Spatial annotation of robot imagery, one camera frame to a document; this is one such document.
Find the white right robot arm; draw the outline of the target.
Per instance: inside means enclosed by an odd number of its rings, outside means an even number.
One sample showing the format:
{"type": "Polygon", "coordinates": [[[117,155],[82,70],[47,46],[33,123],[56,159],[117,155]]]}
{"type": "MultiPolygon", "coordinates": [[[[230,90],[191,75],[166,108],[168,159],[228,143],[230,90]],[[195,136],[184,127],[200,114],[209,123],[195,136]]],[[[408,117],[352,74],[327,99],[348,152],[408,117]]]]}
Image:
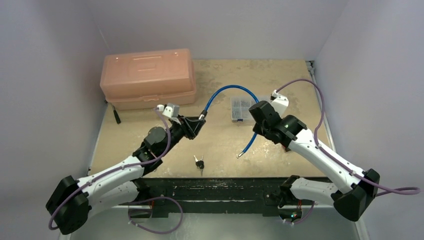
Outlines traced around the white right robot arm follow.
{"type": "Polygon", "coordinates": [[[289,149],[318,168],[329,182],[290,176],[276,195],[279,206],[296,200],[310,200],[332,205],[347,220],[358,221],[377,196],[380,174],[374,169],[363,170],[332,151],[321,141],[315,141],[313,132],[293,115],[280,117],[267,101],[249,108],[255,125],[253,131],[289,149]]]}

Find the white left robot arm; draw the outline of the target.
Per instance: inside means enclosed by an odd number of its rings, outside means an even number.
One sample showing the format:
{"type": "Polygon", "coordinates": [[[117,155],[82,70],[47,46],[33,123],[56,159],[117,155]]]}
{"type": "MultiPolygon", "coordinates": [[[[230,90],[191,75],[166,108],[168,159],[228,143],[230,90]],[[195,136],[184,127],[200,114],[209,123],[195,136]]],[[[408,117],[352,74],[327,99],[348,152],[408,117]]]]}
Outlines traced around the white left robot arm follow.
{"type": "Polygon", "coordinates": [[[182,138],[196,138],[206,123],[206,115],[205,110],[199,116],[178,115],[167,123],[159,113],[164,127],[151,128],[140,147],[126,159],[91,176],[62,178],[45,205],[50,214],[48,228],[58,229],[63,235],[73,233],[94,214],[96,206],[106,203],[101,197],[121,193],[122,186],[130,187],[129,197],[136,204],[146,203],[148,189],[134,181],[157,169],[163,162],[162,157],[182,138]]]}

